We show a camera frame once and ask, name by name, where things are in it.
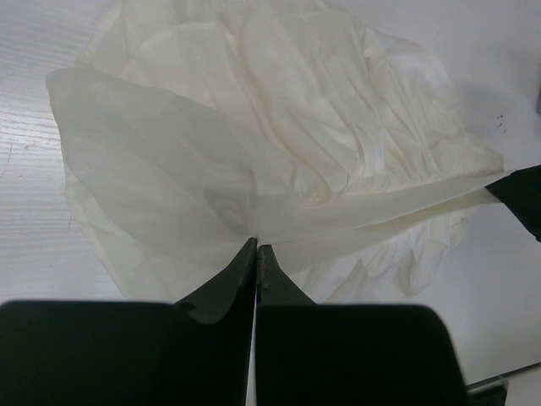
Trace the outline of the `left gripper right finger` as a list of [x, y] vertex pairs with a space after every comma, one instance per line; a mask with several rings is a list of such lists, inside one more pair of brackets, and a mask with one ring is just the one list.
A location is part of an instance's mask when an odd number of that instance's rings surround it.
[[316, 304], [258, 249], [259, 405], [466, 405], [450, 335], [430, 308]]

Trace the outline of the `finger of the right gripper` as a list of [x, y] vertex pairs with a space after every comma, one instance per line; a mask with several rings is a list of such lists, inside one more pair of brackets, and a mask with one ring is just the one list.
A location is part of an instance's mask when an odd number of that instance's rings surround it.
[[486, 189], [518, 219], [539, 242], [541, 228], [541, 167], [517, 170]]

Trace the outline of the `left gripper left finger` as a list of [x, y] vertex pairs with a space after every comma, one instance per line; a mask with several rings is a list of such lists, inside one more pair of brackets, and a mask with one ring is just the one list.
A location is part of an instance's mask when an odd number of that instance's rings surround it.
[[242, 405], [257, 242], [173, 304], [13, 300], [1, 307], [4, 405]]

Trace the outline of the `white skirt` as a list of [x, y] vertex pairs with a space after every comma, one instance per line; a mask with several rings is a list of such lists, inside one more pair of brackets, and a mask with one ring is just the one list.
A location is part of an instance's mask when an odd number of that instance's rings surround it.
[[324, 1], [117, 1], [46, 87], [128, 299], [180, 299], [254, 238], [317, 302], [403, 300], [505, 176], [438, 58]]

